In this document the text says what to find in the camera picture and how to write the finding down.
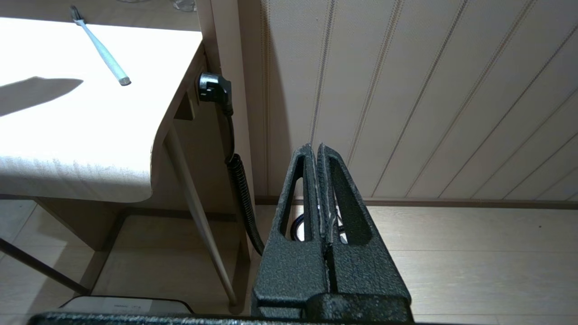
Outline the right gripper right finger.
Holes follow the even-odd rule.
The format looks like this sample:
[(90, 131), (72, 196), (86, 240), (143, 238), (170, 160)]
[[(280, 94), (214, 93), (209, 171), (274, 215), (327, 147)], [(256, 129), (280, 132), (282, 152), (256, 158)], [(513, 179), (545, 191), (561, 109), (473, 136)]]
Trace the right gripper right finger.
[(411, 316), (411, 295), (341, 155), (318, 148), (328, 292), (319, 316)]

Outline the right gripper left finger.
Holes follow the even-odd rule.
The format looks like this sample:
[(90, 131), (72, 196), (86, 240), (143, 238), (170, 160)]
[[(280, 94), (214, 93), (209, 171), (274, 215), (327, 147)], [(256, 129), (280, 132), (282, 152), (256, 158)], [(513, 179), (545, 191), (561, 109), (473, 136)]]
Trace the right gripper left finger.
[[(314, 158), (310, 144), (293, 153), (252, 287), (252, 312), (301, 312), (309, 298), (326, 291)], [(285, 237), (299, 179), (305, 194), (303, 242)]]

